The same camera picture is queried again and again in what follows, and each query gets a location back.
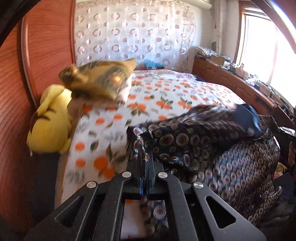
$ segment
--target plush toy ear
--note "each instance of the plush toy ear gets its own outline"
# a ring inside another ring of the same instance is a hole
[[[63,93],[64,89],[65,86],[62,85],[51,85],[46,88],[41,96],[40,106],[36,111],[38,116],[43,115],[47,111],[48,106],[51,104],[51,102],[61,93]]]

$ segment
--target cardboard box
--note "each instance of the cardboard box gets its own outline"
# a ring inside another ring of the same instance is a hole
[[[210,60],[211,60],[211,62],[217,64],[218,66],[220,66],[220,65],[223,66],[224,61],[225,61],[221,57],[217,57],[217,56],[214,56],[214,55],[211,56]]]

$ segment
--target bed sheet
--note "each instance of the bed sheet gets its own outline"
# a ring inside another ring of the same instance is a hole
[[[196,81],[191,74],[170,70],[135,71],[128,101],[118,108],[85,107],[77,125],[62,185],[61,202],[88,181],[109,181],[126,168],[126,129],[145,121],[165,120],[192,106],[233,108],[244,103],[230,89]],[[121,238],[144,237],[137,201],[127,201]]]

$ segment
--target window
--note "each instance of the window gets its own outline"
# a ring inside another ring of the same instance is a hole
[[[237,64],[296,106],[296,54],[277,26],[252,5],[242,6],[241,41]]]

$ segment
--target person's hand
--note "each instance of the person's hand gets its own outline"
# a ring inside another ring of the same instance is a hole
[[[290,142],[288,162],[291,166],[295,164],[296,143]]]

